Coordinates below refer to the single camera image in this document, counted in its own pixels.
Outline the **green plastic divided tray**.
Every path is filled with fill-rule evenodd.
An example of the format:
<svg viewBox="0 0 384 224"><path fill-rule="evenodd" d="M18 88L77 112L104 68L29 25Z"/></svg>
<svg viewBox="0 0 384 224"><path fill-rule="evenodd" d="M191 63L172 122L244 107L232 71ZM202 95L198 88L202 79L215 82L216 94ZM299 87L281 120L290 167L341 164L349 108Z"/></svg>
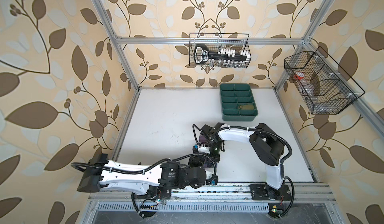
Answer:
<svg viewBox="0 0 384 224"><path fill-rule="evenodd" d="M249 84L220 84L222 119L226 122L252 122L259 114ZM255 110L239 110L239 105L254 104Z"/></svg>

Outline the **green striped sock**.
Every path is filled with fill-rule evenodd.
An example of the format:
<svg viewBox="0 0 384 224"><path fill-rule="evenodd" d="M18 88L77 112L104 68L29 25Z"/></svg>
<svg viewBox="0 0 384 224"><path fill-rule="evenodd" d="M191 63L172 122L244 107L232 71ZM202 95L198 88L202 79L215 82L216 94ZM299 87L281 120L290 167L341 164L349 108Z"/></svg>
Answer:
<svg viewBox="0 0 384 224"><path fill-rule="evenodd" d="M254 104L244 104L239 105L239 110L255 110L256 106Z"/></svg>

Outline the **purple striped sock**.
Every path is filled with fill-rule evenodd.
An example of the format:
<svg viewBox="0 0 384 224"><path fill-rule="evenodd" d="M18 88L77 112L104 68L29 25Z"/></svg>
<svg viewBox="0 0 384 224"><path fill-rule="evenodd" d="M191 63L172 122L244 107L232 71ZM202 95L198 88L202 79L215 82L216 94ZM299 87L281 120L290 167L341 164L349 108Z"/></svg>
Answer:
<svg viewBox="0 0 384 224"><path fill-rule="evenodd" d="M204 135L200 135L199 136L199 144L200 145L207 145L207 144L209 144L209 141L207 140L207 138Z"/></svg>

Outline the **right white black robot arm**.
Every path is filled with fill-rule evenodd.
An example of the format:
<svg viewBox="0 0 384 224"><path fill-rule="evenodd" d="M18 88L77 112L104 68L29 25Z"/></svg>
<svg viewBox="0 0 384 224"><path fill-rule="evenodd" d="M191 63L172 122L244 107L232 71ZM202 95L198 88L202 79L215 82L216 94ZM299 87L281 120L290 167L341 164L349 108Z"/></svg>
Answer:
<svg viewBox="0 0 384 224"><path fill-rule="evenodd" d="M225 142L235 141L252 146L257 157L265 164L266 182L264 185L249 185L252 200L279 201L280 208L270 206L269 216L282 219L291 209L295 198L295 187L290 177L284 175L284 162L293 151L289 143L277 135L270 127L260 123L256 127L224 126L217 123L214 127L193 125L195 138L194 151L205 153L213 159L215 167L220 152L225 151Z"/></svg>

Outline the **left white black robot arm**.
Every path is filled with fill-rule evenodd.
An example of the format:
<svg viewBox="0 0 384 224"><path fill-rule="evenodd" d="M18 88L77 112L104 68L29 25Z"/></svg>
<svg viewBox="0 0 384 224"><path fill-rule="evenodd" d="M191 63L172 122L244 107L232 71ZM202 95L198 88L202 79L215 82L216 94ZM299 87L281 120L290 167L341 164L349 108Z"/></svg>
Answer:
<svg viewBox="0 0 384 224"><path fill-rule="evenodd" d="M150 166L122 164L110 160L107 154L99 154L87 163L73 162L71 167L83 174L78 192L128 191L134 210L142 219L152 217L174 189L218 184L217 165L201 153L161 159Z"/></svg>

